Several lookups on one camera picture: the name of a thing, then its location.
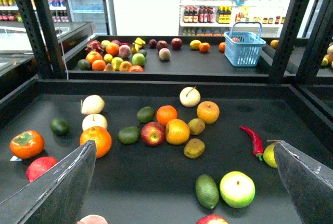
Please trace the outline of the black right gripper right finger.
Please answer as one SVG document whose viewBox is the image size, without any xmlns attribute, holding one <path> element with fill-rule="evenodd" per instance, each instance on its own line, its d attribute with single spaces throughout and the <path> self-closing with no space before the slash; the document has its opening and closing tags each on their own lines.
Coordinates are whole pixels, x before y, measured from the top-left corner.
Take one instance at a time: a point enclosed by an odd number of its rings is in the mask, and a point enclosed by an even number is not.
<svg viewBox="0 0 333 224">
<path fill-rule="evenodd" d="M 332 169 L 283 140 L 273 148 L 280 179 L 302 223 L 332 223 Z"/>
</svg>

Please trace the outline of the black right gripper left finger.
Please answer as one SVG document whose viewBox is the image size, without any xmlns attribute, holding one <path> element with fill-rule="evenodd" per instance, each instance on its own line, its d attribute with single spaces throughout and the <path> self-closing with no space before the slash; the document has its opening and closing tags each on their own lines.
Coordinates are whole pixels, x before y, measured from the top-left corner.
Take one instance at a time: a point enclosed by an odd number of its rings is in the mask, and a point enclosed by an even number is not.
<svg viewBox="0 0 333 224">
<path fill-rule="evenodd" d="M 91 185 L 95 161 L 95 141 L 89 140 L 1 202 L 1 223 L 75 223 Z"/>
</svg>

